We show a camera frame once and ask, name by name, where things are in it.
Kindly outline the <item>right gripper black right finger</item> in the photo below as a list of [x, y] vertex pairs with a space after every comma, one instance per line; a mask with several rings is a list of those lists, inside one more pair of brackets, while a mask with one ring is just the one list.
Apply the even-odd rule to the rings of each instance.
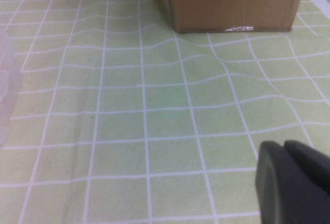
[[307, 178], [329, 195], [329, 156], [296, 140], [285, 141], [284, 149]]

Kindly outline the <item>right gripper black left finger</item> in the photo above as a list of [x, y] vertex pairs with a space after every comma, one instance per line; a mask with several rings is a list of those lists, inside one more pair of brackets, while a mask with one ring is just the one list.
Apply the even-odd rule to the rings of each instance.
[[329, 223], [329, 195], [275, 141], [259, 148], [255, 187], [262, 223]]

